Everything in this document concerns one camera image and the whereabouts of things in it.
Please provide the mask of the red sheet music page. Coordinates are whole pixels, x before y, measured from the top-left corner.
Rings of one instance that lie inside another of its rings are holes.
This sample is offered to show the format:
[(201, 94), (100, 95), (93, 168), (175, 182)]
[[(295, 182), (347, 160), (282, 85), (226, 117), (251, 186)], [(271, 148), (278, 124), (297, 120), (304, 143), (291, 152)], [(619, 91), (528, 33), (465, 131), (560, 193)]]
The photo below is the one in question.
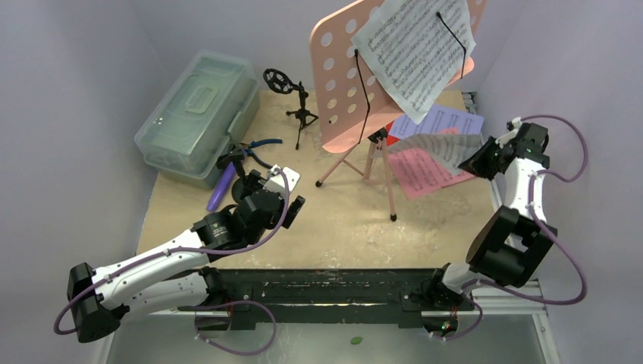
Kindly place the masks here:
[(387, 124), (386, 127), (385, 127), (385, 129), (387, 131), (387, 139), (386, 139), (386, 141), (387, 141), (388, 146), (392, 146), (393, 144), (395, 144), (395, 143), (400, 141), (400, 138), (394, 136), (391, 133), (391, 129), (392, 129), (393, 125), (394, 125), (394, 122), (392, 121), (389, 124)]

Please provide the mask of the pink music stand tripod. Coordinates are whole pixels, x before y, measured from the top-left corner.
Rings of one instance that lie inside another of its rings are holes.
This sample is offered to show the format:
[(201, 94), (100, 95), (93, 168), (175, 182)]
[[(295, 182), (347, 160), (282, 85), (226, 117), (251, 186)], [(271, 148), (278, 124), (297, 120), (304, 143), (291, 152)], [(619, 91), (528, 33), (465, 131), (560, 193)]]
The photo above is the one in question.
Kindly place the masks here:
[(360, 142), (365, 142), (369, 146), (365, 166), (353, 170), (371, 183), (375, 155), (381, 152), (390, 219), (396, 221), (385, 127), (401, 116), (402, 111), (355, 53), (351, 42), (352, 36), (375, 16), (380, 5), (376, 0), (354, 1), (323, 17), (310, 33), (321, 144), (325, 151), (338, 156), (315, 185), (321, 187), (339, 165), (350, 166), (347, 156)]

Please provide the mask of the purple toy microphone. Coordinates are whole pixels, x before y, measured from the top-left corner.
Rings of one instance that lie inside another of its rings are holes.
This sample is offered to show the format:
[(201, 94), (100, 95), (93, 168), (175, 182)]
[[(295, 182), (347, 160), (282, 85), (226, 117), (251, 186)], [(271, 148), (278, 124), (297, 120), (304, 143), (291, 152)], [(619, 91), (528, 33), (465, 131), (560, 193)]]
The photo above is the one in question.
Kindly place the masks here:
[(206, 210), (215, 212), (225, 198), (225, 195), (232, 184), (236, 170), (233, 163), (229, 163), (223, 174), (215, 185), (215, 189), (207, 203)]

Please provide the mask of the pink sheet music page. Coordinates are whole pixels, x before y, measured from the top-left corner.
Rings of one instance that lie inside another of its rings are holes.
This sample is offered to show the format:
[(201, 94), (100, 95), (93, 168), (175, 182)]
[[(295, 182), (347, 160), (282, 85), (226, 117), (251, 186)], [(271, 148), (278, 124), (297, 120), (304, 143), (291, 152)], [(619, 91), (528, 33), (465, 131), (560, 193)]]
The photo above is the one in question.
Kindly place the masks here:
[[(446, 130), (443, 133), (456, 133)], [(421, 149), (392, 153), (388, 150), (389, 165), (407, 199), (415, 199), (436, 190), (473, 178), (465, 171), (451, 174), (439, 162)]]

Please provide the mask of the white sheet music page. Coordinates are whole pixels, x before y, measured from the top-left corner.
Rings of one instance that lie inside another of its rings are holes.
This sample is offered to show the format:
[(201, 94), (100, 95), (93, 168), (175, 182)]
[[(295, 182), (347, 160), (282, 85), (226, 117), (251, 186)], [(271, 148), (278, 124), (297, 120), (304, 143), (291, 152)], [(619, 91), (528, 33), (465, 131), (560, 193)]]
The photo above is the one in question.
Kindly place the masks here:
[(465, 1), (385, 1), (351, 42), (386, 93), (419, 124), (470, 69), (475, 40)]
[(472, 157), (482, 145), (479, 134), (419, 133), (400, 140), (389, 147), (392, 153), (421, 149), (439, 162), (451, 174), (463, 172), (459, 165)]

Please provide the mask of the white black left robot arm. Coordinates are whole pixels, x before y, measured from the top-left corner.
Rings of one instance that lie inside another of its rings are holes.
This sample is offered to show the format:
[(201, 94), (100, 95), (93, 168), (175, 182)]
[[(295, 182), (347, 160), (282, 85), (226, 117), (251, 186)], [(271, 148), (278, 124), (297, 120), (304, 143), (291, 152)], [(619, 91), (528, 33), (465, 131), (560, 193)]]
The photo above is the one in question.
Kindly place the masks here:
[(222, 307), (226, 290), (208, 265), (249, 252), (288, 229), (305, 203), (293, 191), (297, 171), (274, 165), (238, 203), (212, 212), (178, 236), (138, 256), (93, 268), (86, 262), (69, 272), (67, 305), (58, 314), (54, 332), (74, 334), (81, 343), (109, 336), (122, 321), (182, 306)]

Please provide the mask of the lavender sheet music page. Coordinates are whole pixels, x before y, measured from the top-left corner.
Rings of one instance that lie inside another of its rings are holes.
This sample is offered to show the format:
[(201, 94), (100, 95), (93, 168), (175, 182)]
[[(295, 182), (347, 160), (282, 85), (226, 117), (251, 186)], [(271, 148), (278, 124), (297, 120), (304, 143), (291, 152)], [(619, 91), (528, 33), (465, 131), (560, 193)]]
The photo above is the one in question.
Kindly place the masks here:
[(484, 121), (481, 115), (433, 105), (419, 124), (407, 115), (399, 117), (394, 121), (391, 133), (400, 139), (417, 133), (435, 134), (446, 130), (454, 130), (458, 134), (480, 134)]

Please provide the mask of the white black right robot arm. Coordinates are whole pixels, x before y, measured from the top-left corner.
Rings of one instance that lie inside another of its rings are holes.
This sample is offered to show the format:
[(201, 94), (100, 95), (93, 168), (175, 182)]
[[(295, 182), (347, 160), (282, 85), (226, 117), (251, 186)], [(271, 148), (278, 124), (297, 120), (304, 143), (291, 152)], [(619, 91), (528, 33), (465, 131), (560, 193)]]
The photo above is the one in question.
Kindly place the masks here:
[(545, 234), (541, 207), (541, 182), (529, 192), (531, 176), (550, 165), (544, 151), (547, 128), (515, 120), (500, 138), (485, 144), (459, 163), (459, 169), (493, 180), (503, 174), (509, 184), (507, 201), (499, 206), (473, 240), (465, 262), (448, 263), (434, 272), (421, 289), (437, 309), (458, 306), (470, 291), (468, 281), (487, 280), (501, 287), (522, 287), (535, 273), (553, 243)]

